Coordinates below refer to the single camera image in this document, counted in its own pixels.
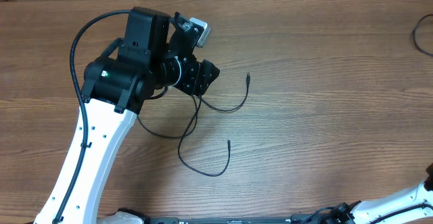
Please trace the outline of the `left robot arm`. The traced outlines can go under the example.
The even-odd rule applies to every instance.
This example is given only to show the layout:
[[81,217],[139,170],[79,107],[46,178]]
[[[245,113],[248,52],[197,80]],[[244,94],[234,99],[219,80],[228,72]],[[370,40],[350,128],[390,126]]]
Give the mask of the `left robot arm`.
[[201,96],[219,75],[193,55],[210,26],[181,14],[134,7],[124,37],[115,39],[75,84],[79,116],[55,187],[36,223],[96,223],[101,195],[117,152],[145,101],[175,87]]

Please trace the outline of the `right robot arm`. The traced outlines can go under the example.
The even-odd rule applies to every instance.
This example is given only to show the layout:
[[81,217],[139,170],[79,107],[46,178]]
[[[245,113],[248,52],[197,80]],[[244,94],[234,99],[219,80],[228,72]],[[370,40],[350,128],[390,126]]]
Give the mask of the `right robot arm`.
[[427,167],[428,176],[413,187],[379,198],[341,203],[320,223],[339,224],[400,224],[432,216],[432,166]]

